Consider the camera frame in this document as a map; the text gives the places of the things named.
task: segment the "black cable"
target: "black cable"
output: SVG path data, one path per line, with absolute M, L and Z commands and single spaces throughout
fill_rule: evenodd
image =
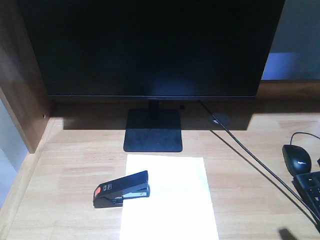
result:
M 317 222 L 320 222 L 320 218 L 311 210 L 311 208 L 302 200 L 302 198 L 296 194 L 280 177 L 278 177 L 273 171 L 271 171 L 262 161 L 260 161 L 249 149 L 247 149 L 230 131 L 227 129 L 219 119 L 203 104 L 201 100 L 198 101 L 202 107 L 216 120 L 216 122 L 229 134 L 229 136 L 243 149 L 245 150 L 258 164 L 260 164 L 268 173 L 270 173 L 275 179 L 278 180 L 296 199 L 299 200 L 316 218 Z
M 320 140 L 320 137 L 318 137 L 318 136 L 316 136 L 316 135 L 313 135 L 313 134 L 311 134 L 311 133 L 304 132 L 304 131 L 296 131 L 296 132 L 294 132 L 294 133 L 292 134 L 292 136 L 291 136 L 290 145 L 292 145 L 292 139 L 294 138 L 294 135 L 296 135 L 296 134 L 307 134 L 307 135 L 313 136 L 313 137 L 315 137 L 315 138 L 317 138 L 317 139 Z

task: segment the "light wood desk surface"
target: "light wood desk surface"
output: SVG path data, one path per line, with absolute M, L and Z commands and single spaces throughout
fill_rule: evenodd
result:
M 293 187 L 282 146 L 296 131 L 320 135 L 319 103 L 249 100 L 213 101 L 208 106 L 214 112 L 229 114 L 234 135 Z M 146 154 L 204 158 L 220 240 L 320 239 L 307 217 L 309 212 L 288 191 L 282 192 L 283 187 L 223 130 L 210 131 L 216 127 L 197 102 L 166 102 L 162 107 L 179 104 L 185 105 L 181 110 L 183 151 Z M 36 153 L 27 156 L 20 182 L 16 180 L 12 187 L 17 192 L 13 195 L 11 191 L 12 202 L 4 205 L 10 210 L 2 209 L 12 224 L 9 227 L 10 221 L 2 219 L 1 239 L 6 235 L 8 240 L 119 239 L 122 208 L 95 209 L 92 198 L 98 184 L 125 174 L 128 153 L 123 151 L 124 127 L 131 107 L 134 105 L 125 103 L 56 107 Z M 297 135 L 293 144 L 308 151 L 313 171 L 320 170 L 318 139 Z M 33 166 L 33 175 L 26 181 Z M 286 231 L 295 238 L 281 237 Z

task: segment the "blue wall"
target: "blue wall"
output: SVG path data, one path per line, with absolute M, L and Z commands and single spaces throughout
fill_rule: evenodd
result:
M 28 150 L 0 100 L 0 207 Z
M 286 0 L 262 79 L 320 79 L 320 0 Z

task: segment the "stapler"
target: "stapler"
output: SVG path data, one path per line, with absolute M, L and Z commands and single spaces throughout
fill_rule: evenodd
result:
M 94 190 L 93 206 L 95 208 L 122 207 L 125 199 L 149 196 L 148 171 L 141 171 L 101 183 Z

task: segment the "white paper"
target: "white paper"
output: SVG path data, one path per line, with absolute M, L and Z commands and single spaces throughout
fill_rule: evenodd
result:
M 120 240 L 218 240 L 202 157 L 127 156 L 126 175 L 147 170 L 150 197 L 123 201 Z

